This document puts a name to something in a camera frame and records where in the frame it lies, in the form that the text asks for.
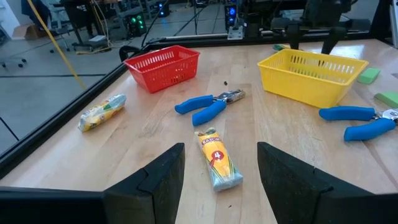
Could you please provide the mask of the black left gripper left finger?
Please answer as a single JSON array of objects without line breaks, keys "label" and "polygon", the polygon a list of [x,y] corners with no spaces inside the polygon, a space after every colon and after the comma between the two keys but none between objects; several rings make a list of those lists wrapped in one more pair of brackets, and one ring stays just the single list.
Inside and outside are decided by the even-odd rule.
[{"label": "black left gripper left finger", "polygon": [[174,224],[183,188],[185,145],[176,143],[104,191],[108,223]]}]

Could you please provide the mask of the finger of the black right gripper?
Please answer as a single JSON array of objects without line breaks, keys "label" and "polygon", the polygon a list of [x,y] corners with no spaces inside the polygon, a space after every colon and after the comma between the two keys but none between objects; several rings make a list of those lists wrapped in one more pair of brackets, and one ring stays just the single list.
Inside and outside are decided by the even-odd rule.
[{"label": "finger of the black right gripper", "polygon": [[330,29],[328,37],[323,42],[322,54],[330,54],[335,45],[342,39],[345,38],[347,34],[346,29]]},{"label": "finger of the black right gripper", "polygon": [[298,50],[299,49],[300,39],[303,37],[304,32],[302,32],[301,30],[286,31],[285,35],[286,35],[286,38],[287,38],[288,43],[290,45],[290,48]]}]

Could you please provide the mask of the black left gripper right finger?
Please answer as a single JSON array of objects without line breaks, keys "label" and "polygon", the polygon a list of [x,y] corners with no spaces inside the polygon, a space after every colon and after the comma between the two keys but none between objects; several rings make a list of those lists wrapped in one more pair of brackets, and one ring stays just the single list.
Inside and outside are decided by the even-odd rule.
[{"label": "black left gripper right finger", "polygon": [[262,186],[277,223],[354,223],[356,197],[371,192],[266,143],[257,143]]}]

